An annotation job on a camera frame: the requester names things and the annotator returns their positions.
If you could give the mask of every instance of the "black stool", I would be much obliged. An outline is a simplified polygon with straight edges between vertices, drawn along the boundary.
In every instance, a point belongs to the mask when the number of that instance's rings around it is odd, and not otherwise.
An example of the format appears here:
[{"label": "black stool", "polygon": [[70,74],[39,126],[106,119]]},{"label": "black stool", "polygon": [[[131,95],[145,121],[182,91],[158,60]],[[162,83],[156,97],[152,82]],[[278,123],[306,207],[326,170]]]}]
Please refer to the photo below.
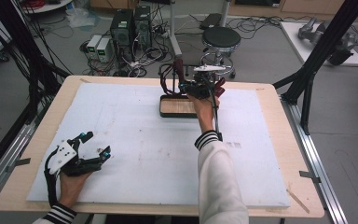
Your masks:
[{"label": "black stool", "polygon": [[224,65],[224,60],[228,60],[230,65],[227,65],[226,70],[219,71],[217,75],[230,74],[230,77],[235,77],[234,63],[230,55],[240,43],[241,36],[230,28],[215,26],[205,30],[202,34],[202,44],[215,52],[205,53],[200,59],[201,64]]}]

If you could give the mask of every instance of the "black and white striped cuff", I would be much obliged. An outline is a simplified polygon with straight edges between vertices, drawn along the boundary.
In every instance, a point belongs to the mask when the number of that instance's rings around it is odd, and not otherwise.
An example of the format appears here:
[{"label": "black and white striped cuff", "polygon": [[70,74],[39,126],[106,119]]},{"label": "black and white striped cuff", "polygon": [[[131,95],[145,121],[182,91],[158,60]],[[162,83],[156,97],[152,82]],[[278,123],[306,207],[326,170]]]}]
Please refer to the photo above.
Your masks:
[{"label": "black and white striped cuff", "polygon": [[201,151],[201,149],[205,145],[214,141],[219,141],[219,138],[217,137],[217,132],[215,130],[210,130],[208,132],[203,133],[199,138],[197,138],[194,146],[196,146],[196,148]]},{"label": "black and white striped cuff", "polygon": [[72,209],[67,208],[60,203],[56,203],[53,205],[48,214],[43,217],[43,219],[54,224],[71,224],[76,215],[77,213]]}]

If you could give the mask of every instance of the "gray floor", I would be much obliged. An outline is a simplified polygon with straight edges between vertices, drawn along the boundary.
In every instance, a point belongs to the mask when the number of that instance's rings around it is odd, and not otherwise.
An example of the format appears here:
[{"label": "gray floor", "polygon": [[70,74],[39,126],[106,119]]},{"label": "gray floor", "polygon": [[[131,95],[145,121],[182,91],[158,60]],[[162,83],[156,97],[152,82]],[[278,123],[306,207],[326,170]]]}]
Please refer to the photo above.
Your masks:
[{"label": "gray floor", "polygon": [[[42,22],[59,21],[64,16],[57,10],[41,15]],[[109,15],[104,14],[93,28],[74,28],[67,21],[49,25],[53,33],[46,36],[48,44],[74,74],[83,74],[87,60],[79,46],[92,34],[105,33],[110,26]],[[177,28],[192,20],[177,20]],[[185,28],[197,27],[189,22]],[[199,32],[185,29],[182,32]],[[203,46],[200,36],[177,36],[185,63],[197,63]],[[242,40],[233,53],[237,76],[230,81],[274,83],[293,74],[301,66],[283,31],[264,27],[255,37]],[[147,67],[147,76],[157,78],[159,64]],[[0,62],[0,140],[27,104],[27,82],[13,62]],[[283,93],[287,87],[278,89]],[[324,163],[342,209],[349,223],[358,223],[358,67],[323,66],[314,81],[310,110],[310,132]],[[42,213],[0,212],[0,223],[31,223]],[[84,223],[87,215],[80,215],[76,223]],[[166,223],[168,217],[159,222]],[[277,218],[251,217],[251,223],[279,223]],[[286,223],[331,223],[328,216],[322,218],[288,218]]]}]

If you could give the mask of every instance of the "black metal frame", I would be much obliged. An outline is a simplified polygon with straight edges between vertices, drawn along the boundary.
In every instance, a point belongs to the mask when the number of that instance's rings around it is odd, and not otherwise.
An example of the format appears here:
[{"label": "black metal frame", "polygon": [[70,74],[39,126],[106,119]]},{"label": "black metal frame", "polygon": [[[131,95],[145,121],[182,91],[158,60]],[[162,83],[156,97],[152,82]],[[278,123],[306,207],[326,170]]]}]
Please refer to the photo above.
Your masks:
[{"label": "black metal frame", "polygon": [[345,35],[357,17],[358,0],[346,0],[303,66],[291,76],[273,84],[275,89],[279,89],[293,82],[289,90],[282,94],[282,100],[290,105],[296,105],[298,97],[304,92],[300,122],[307,135],[310,134],[308,124],[313,80],[324,61],[334,52],[336,44]]}]

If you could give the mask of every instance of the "desk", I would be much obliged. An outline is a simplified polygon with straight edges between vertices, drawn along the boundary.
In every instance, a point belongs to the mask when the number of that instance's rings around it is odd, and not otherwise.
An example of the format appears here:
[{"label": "desk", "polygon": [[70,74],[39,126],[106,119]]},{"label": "desk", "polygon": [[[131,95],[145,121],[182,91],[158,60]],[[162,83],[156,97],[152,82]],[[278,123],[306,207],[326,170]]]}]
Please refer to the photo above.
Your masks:
[{"label": "desk", "polygon": [[[71,105],[81,83],[115,83],[158,86],[159,79],[127,77],[71,76],[63,83],[55,100],[43,118],[34,137],[22,154],[31,163],[18,166],[0,193],[0,211],[48,211],[48,203],[27,202],[37,168],[45,155],[55,131]],[[300,177],[307,171],[290,124],[284,114],[275,89],[269,84],[226,83],[227,89],[256,90],[263,115],[268,125],[271,142],[276,149],[282,177],[290,198],[291,207],[282,209],[249,209],[253,217],[321,217],[324,210],[311,179]],[[79,203],[74,209],[80,213],[144,214],[197,216],[196,205],[154,205],[117,203]]]}]

